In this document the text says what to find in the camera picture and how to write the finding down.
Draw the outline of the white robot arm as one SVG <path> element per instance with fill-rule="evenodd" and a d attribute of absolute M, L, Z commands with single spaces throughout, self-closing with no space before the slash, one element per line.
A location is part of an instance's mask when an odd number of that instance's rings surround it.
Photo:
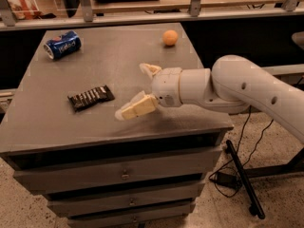
<path fill-rule="evenodd" d="M 142 63 L 140 70 L 151 80 L 151 92 L 138 93 L 117 110 L 115 117 L 121 121 L 151 113 L 160 105 L 197 105 L 230 114 L 251 105 L 304 142 L 304 91 L 243 57 L 222 56 L 212 68 L 162 68 Z"/>

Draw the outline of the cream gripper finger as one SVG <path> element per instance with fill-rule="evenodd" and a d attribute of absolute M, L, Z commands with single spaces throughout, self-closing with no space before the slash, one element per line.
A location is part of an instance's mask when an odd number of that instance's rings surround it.
<path fill-rule="evenodd" d="M 147 63 L 141 63 L 140 64 L 140 70 L 143 74 L 147 75 L 150 79 L 153 79 L 153 77 L 162 70 L 160 66 L 154 66 Z"/>
<path fill-rule="evenodd" d="M 130 120 L 155 111 L 158 100 L 153 94 L 141 91 L 135 95 L 127 104 L 115 112 L 115 117 L 120 120 Z"/>

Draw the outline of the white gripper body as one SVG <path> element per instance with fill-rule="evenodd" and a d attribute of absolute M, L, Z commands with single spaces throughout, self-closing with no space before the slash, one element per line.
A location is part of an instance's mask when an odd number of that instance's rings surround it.
<path fill-rule="evenodd" d="M 164 107 L 179 107 L 180 100 L 180 67 L 169 67 L 158 72 L 152 80 L 152 93 L 159 104 Z"/>

